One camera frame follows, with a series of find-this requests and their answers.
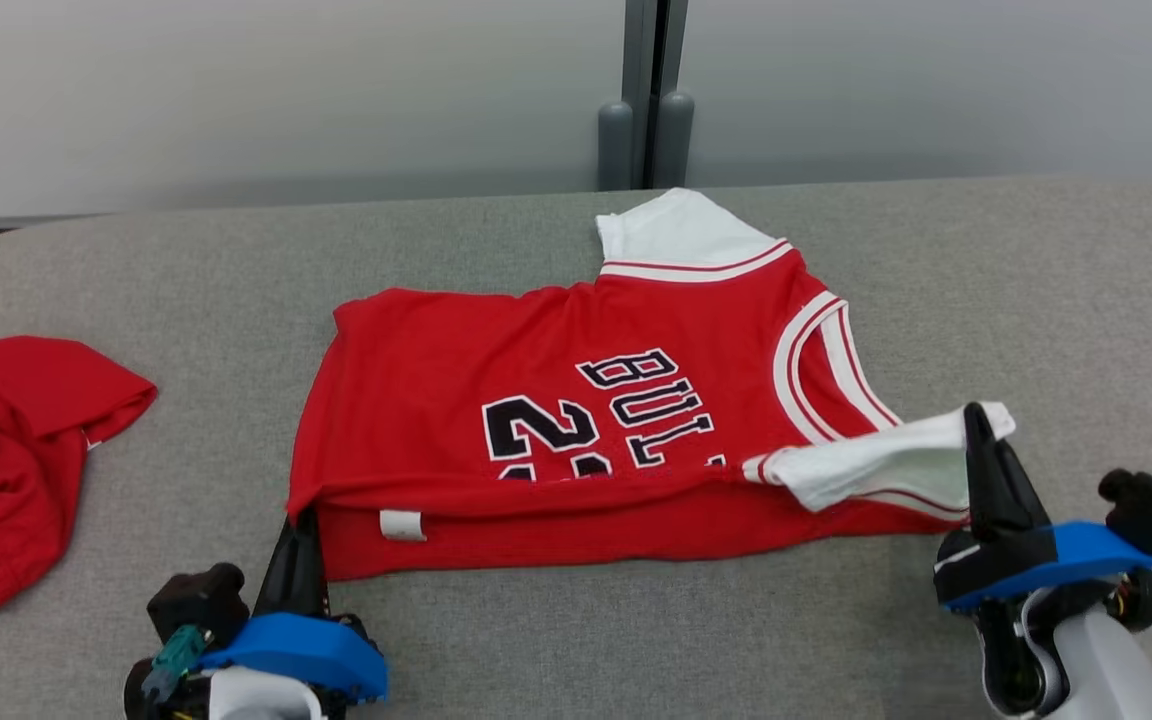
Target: red stripe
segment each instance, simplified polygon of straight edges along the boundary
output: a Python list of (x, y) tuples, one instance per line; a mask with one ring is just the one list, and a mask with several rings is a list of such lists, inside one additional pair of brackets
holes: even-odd
[(759, 464), (758, 464), (758, 479), (759, 479), (759, 482), (761, 482), (763, 484), (771, 484), (771, 483), (767, 483), (767, 475), (764, 475), (764, 473), (763, 473), (763, 465), (767, 465), (767, 461), (768, 461), (768, 460), (772, 460), (772, 454), (771, 454), (771, 452), (768, 452), (768, 454), (767, 454), (767, 455), (764, 455), (764, 456), (763, 456), (763, 461), (759, 461)]
[(904, 488), (877, 488), (876, 491), (856, 493), (856, 497), (876, 497), (876, 495), (902, 495), (909, 497), (911, 500), (923, 502), (923, 505), (931, 505), (934, 509), (942, 511), (968, 511), (970, 507), (947, 507), (940, 502), (933, 502), (925, 497), (918, 495), (918, 493), (905, 491)]
[(771, 249), (759, 252), (758, 255), (753, 256), (753, 258), (750, 258), (748, 260), (741, 260), (740, 263), (733, 263), (732, 265), (717, 265), (713, 266), (713, 268), (696, 268), (696, 266), (687, 266), (687, 265), (659, 265), (654, 263), (631, 263), (628, 260), (607, 260), (602, 265), (604, 266), (626, 265), (628, 268), (689, 270), (689, 272), (694, 273), (717, 273), (719, 272), (719, 270), (740, 268), (741, 265), (748, 265), (750, 263), (753, 263), (755, 260), (761, 260), (763, 258), (767, 258), (768, 255), (772, 255), (772, 252), (780, 250), (781, 247), (785, 245), (788, 245), (787, 241), (776, 242), (776, 244), (773, 245)]
[[(817, 313), (812, 314), (812, 318), (810, 318), (808, 323), (803, 325), (803, 331), (799, 332), (799, 334), (797, 334), (797, 336), (794, 339), (794, 342), (790, 343), (790, 363), (794, 363), (794, 355), (797, 348), (799, 348), (799, 343), (804, 342), (809, 336), (809, 334), (812, 334), (814, 329), (819, 327), (820, 324), (817, 321), (817, 318), (819, 318), (820, 314), (831, 313), (831, 311), (833, 311), (835, 306), (841, 304), (842, 304), (841, 297), (835, 297), (834, 300), (827, 302), (827, 304), (824, 305), (823, 309), (818, 310)], [(819, 424), (817, 424), (817, 420), (812, 416), (812, 414), (814, 412), (814, 407), (809, 404), (805, 392), (801, 393), (799, 396), (799, 388), (797, 388), (797, 384), (794, 381), (794, 377), (797, 374), (797, 369), (790, 367), (788, 369), (788, 372), (790, 372), (790, 395), (793, 395), (794, 401), (797, 402), (797, 404), (799, 404), (799, 410), (803, 410), (803, 415), (808, 419), (808, 423), (812, 424), (812, 427), (817, 429), (817, 432), (819, 432), (824, 437), (832, 439), (841, 439), (841, 433), (838, 432), (836, 430), (823, 429), (820, 427)]]
[(887, 414), (887, 411), (882, 409), (882, 402), (878, 402), (878, 397), (874, 397), (874, 393), (869, 391), (869, 384), (865, 382), (863, 377), (861, 377), (861, 359), (859, 357), (856, 357), (856, 350), (851, 347), (851, 333), (847, 332), (850, 323), (844, 319), (844, 313), (846, 310), (838, 314), (838, 331), (842, 333), (842, 346), (847, 350), (847, 363), (851, 365), (851, 374), (856, 377), (856, 384), (861, 387), (861, 392), (865, 393), (865, 397), (867, 397), (869, 403), (873, 406), (874, 410), (877, 410), (884, 418), (887, 418), (887, 422), (892, 425), (899, 425), (900, 420), (892, 418), (890, 414)]

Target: red cloth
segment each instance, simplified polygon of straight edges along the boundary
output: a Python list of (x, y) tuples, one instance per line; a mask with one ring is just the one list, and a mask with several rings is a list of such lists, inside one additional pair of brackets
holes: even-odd
[(79, 342), (0, 340), (0, 606), (65, 554), (88, 447), (131, 425), (156, 394)]

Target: white tag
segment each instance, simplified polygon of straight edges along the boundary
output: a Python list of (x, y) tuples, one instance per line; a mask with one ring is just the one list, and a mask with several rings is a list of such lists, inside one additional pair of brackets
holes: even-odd
[(380, 535), (401, 541), (425, 541), (425, 533), (420, 531), (420, 513), (380, 510)]

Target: gray fabric surface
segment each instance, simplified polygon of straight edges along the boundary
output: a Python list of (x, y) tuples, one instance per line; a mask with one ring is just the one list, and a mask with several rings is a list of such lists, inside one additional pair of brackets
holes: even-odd
[[(0, 717), (119, 717), (145, 602), (219, 560), (251, 598), (291, 439), (342, 301), (402, 285), (594, 276), (596, 213), (649, 194), (196, 211), (0, 236), (0, 336), (77, 338), (161, 396), (93, 452), (63, 562), (0, 612)], [(1056, 520), (1152, 470), (1152, 190), (1070, 179), (710, 194), (849, 297), (907, 418), (1002, 400)], [(387, 653), (365, 717), (986, 717), (970, 626), (937, 608), (937, 538), (719, 562), (412, 573), (333, 588)], [(1143, 637), (1152, 655), (1152, 630)]]

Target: folded garment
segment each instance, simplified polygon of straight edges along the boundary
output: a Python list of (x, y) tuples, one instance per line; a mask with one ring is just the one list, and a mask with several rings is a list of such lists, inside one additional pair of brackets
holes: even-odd
[[(963, 523), (961, 438), (901, 427), (861, 372), (849, 305), (788, 238), (681, 188), (594, 225), (591, 283), (338, 308), (288, 497), (293, 518), (317, 510), (329, 579)], [(851, 456), (855, 438), (874, 439)]]
[(88, 450), (154, 396), (145, 378), (79, 342), (0, 340), (0, 606), (65, 554)]

